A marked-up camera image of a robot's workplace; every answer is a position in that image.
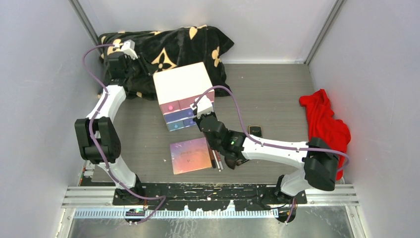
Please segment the black square compact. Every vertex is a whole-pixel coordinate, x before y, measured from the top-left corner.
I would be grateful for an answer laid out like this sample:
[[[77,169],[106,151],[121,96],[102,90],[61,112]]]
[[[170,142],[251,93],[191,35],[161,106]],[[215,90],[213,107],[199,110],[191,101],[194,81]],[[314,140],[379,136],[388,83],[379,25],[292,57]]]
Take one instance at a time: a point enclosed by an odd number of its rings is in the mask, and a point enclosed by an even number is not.
[[[248,126],[248,134],[259,137],[259,138],[262,138],[263,129],[259,125],[250,125],[250,126]]]

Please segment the white pink drawer organizer box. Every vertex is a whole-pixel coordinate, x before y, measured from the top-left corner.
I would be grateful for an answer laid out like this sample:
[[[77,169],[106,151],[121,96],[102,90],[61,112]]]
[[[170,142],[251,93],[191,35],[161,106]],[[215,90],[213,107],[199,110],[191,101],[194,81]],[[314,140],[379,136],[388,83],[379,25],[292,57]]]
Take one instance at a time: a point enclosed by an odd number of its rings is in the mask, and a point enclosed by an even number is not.
[[[157,100],[169,131],[194,126],[190,105],[212,87],[203,62],[156,72],[153,75]]]

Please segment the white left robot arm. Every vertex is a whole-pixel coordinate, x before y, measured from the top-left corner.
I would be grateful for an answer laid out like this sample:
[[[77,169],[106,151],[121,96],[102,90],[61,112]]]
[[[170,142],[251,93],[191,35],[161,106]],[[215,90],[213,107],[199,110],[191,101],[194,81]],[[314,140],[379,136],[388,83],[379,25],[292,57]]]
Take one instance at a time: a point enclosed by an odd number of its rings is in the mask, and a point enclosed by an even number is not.
[[[121,155],[121,141],[113,125],[121,104],[126,100],[124,82],[139,71],[138,60],[123,52],[108,55],[106,63],[111,75],[109,83],[94,79],[102,94],[92,111],[77,119],[74,127],[81,157],[99,166],[115,183],[115,195],[133,205],[146,197],[139,177],[132,172]]]

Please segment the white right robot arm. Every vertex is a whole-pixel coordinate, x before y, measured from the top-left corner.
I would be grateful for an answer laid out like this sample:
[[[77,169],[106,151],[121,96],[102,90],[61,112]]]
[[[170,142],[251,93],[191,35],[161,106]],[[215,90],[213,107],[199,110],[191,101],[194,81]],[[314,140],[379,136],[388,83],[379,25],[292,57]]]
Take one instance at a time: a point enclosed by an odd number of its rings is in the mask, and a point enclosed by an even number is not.
[[[234,169],[245,160],[265,160],[296,168],[291,174],[280,175],[275,197],[286,204],[299,192],[316,188],[335,189],[339,159],[320,138],[310,142],[285,142],[229,130],[214,113],[194,117],[210,148],[224,157],[227,167]]]

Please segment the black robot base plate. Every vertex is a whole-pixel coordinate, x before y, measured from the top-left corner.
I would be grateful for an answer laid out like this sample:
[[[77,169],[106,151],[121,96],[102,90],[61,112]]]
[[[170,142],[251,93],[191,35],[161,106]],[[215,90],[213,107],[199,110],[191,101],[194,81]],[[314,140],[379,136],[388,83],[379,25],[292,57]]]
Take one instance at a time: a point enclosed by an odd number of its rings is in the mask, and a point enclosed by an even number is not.
[[[113,205],[147,205],[155,209],[160,196],[166,196],[161,210],[203,211],[226,210],[232,203],[235,211],[265,211],[292,203],[291,199],[278,196],[278,188],[272,184],[223,184],[223,183],[145,183],[142,200],[126,191],[115,190]]]

